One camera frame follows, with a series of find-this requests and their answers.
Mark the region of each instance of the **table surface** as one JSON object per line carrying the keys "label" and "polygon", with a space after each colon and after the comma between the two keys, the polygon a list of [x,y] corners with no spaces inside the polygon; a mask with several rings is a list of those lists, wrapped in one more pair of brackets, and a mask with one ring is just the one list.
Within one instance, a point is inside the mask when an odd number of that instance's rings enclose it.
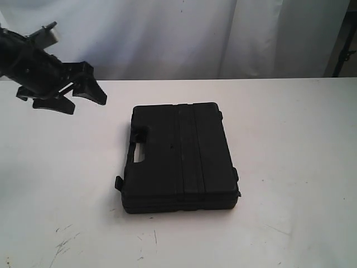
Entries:
{"label": "table surface", "polygon": [[[357,79],[100,82],[106,106],[33,110],[0,82],[0,267],[355,267]],[[233,210],[129,215],[132,108],[217,102]]]}

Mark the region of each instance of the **black case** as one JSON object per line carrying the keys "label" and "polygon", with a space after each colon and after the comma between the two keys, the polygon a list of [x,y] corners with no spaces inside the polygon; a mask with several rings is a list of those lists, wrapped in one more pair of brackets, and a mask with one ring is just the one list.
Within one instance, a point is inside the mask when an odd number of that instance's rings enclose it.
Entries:
{"label": "black case", "polygon": [[[128,213],[230,209],[240,192],[216,103],[136,106],[122,192]],[[136,143],[145,158],[133,162]]]}

